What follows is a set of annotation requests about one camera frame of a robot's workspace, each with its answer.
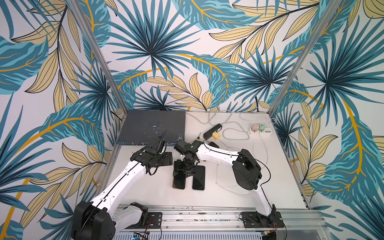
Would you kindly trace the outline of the white charging cable mint phone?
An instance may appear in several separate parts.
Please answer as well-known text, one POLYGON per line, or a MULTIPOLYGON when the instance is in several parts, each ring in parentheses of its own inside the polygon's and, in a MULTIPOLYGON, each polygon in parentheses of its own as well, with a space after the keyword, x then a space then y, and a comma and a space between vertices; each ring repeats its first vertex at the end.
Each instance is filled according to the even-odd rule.
POLYGON ((269 153, 265 140, 263 137, 258 137, 252 145, 252 154, 256 157, 261 157, 261 163, 264 164, 262 169, 268 165, 269 153))

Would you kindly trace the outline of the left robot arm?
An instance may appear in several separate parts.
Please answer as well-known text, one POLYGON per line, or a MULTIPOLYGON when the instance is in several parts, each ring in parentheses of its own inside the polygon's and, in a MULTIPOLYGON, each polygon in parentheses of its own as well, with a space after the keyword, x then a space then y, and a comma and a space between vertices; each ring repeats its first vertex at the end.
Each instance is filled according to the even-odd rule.
POLYGON ((75 208, 71 237, 74 240, 111 240, 128 227, 146 228, 149 225, 148 208, 137 202, 118 211, 121 201, 130 188, 151 169, 173 163, 171 152, 166 151, 166 141, 141 148, 132 154, 129 163, 106 189, 91 201, 81 201, 75 208))

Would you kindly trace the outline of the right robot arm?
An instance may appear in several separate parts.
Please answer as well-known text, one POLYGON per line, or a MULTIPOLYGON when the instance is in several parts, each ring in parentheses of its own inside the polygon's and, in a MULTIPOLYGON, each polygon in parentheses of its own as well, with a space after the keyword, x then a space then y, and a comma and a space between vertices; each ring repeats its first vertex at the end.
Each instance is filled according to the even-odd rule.
POLYGON ((174 149, 183 157, 174 162, 174 188, 183 189, 186 178, 193 177, 193 189, 205 189, 205 166, 200 166, 200 161, 224 165, 233 170, 237 184, 249 192, 256 208, 257 221, 262 224, 272 224, 276 216, 276 207, 272 204, 263 188, 262 168, 260 161, 255 159, 245 149, 239 152, 222 150, 202 141, 195 140, 191 144, 180 140, 174 149))

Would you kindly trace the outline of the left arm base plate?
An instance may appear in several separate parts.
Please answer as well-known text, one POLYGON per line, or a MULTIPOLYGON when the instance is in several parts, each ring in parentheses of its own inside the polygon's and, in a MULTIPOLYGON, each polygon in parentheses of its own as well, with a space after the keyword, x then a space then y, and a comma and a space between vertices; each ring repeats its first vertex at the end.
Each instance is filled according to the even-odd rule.
POLYGON ((127 229, 160 229, 162 227, 163 213, 148 212, 139 223, 127 227, 127 229))

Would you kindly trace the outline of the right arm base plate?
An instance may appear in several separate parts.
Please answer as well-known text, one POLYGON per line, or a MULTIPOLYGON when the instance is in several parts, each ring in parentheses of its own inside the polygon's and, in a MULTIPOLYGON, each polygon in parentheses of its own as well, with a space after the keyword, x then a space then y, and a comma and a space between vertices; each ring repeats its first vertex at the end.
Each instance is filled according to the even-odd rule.
POLYGON ((239 218, 243 222, 244 228, 280 229, 285 227, 280 212, 272 212, 267 217, 257 212, 241 212, 239 218))

